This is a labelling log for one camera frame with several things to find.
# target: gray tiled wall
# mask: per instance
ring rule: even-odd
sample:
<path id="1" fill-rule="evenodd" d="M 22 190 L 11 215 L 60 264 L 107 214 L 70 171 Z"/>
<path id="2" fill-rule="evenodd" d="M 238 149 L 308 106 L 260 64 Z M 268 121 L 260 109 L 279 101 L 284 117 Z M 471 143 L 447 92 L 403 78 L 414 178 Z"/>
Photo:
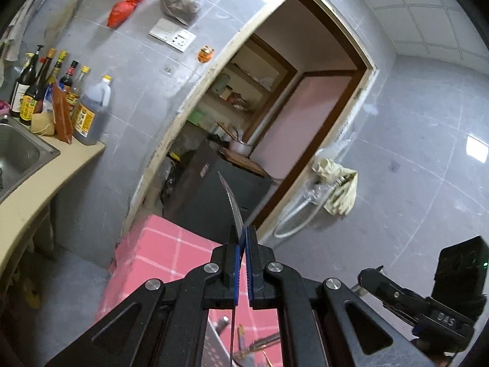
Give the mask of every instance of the gray tiled wall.
<path id="1" fill-rule="evenodd" d="M 398 56 L 377 109 L 342 162 L 358 171 L 354 209 L 344 219 L 320 211 L 302 232 L 274 247 L 277 259 L 306 277 L 335 276 L 349 286 L 361 269 L 384 265 L 401 286 L 430 295 L 442 248 L 477 235 L 489 242 L 489 160 L 465 152 L 468 134 L 489 142 L 488 118 L 489 77 Z"/>
<path id="2" fill-rule="evenodd" d="M 66 1 L 48 0 L 24 38 L 28 49 L 42 38 L 48 15 L 59 12 Z M 101 266 L 107 266 L 113 256 L 131 197 L 157 140 L 207 70 L 207 65 L 198 63 L 197 52 L 208 44 L 218 54 L 264 5 L 262 0 L 203 0 L 197 21 L 189 26 L 197 38 L 180 53 L 148 35 L 163 16 L 159 0 L 144 0 L 113 31 L 105 25 L 117 1 L 80 0 L 73 22 L 57 45 L 69 50 L 69 60 L 75 58 L 92 68 L 89 83 L 104 73 L 113 77 L 111 115 L 103 136 L 107 149 L 59 192 L 56 203 L 58 242 Z M 375 100 L 395 58 L 393 45 L 364 0 L 331 1 L 356 29 L 381 70 L 370 96 Z"/>

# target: pink tiled surface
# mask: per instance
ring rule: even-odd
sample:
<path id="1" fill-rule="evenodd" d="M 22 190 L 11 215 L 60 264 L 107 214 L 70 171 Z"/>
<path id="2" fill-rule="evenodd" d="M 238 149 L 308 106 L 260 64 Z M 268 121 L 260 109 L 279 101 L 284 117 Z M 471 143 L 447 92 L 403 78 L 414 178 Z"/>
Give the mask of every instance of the pink tiled surface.
<path id="1" fill-rule="evenodd" d="M 219 244 L 185 230 L 166 219 L 151 215 L 121 241 L 111 265 L 112 278 L 107 284 L 97 321 L 142 283 L 151 278 L 169 282 L 183 278 L 193 268 L 209 262 L 212 249 Z M 221 316 L 231 319 L 230 310 L 211 310 L 209 318 L 217 321 Z M 236 328 L 245 328 L 246 344 L 278 331 L 277 313 L 274 310 L 253 311 L 248 306 L 245 261 L 241 266 L 240 299 L 236 308 Z M 229 349 L 230 325 L 221 334 Z M 235 331 L 234 349 L 238 349 Z M 275 367 L 282 366 L 280 344 L 266 350 Z M 255 364 L 265 363 L 261 353 L 255 354 Z"/>

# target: stainless steel sink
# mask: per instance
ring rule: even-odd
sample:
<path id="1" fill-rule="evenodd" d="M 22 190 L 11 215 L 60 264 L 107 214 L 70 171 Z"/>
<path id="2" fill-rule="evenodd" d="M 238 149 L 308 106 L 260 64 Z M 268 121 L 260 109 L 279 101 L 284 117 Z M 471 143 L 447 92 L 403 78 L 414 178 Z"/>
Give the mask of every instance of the stainless steel sink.
<path id="1" fill-rule="evenodd" d="M 60 151 L 10 116 L 0 117 L 0 202 Z"/>

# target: knife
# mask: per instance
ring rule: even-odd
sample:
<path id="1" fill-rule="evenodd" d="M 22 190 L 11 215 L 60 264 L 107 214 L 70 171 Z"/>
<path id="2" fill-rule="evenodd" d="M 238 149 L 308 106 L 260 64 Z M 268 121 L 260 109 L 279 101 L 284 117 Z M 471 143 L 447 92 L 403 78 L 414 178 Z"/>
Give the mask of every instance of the knife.
<path id="1" fill-rule="evenodd" d="M 232 310 L 231 316 L 231 345 L 229 349 L 229 367 L 233 366 L 233 343 L 234 343 L 234 325 L 236 320 L 236 305 L 238 305 L 238 298 L 240 295 L 239 286 L 240 286 L 240 269 L 241 269 L 241 259 L 243 258 L 243 253 L 245 252 L 245 233 L 243 231 L 243 217 L 240 213 L 240 208 L 238 206 L 238 202 L 234 197 L 233 191 L 227 184 L 226 180 L 223 178 L 220 172 L 219 179 L 221 180 L 221 184 L 224 186 L 224 189 L 227 193 L 227 198 L 229 199 L 229 203 L 231 204 L 231 210 L 233 212 L 234 225 L 236 226 L 236 232 L 238 233 L 239 240 L 239 248 L 236 249 L 236 265 L 234 272 L 234 308 Z"/>

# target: light switch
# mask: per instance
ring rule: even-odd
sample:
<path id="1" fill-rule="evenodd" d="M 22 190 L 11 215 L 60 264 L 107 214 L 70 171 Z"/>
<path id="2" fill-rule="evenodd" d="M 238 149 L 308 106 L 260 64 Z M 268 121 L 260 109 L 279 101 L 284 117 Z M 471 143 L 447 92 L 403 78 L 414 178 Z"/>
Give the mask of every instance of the light switch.
<path id="1" fill-rule="evenodd" d="M 185 52 L 188 46 L 195 40 L 196 35 L 167 19 L 160 19 L 150 30 L 150 35 L 164 41 L 181 52 Z"/>

